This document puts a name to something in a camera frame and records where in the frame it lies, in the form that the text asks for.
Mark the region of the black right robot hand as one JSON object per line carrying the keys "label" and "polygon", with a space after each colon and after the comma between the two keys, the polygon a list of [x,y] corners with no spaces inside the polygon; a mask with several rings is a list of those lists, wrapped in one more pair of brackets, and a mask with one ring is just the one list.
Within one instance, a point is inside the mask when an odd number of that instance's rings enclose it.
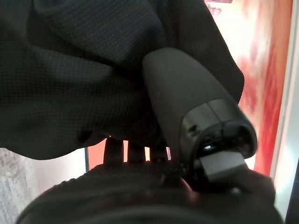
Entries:
{"label": "black right robot hand", "polygon": [[35,199],[19,224],[281,224],[270,178],[247,167],[256,132],[186,53],[147,54],[143,75],[171,159],[107,164]]}

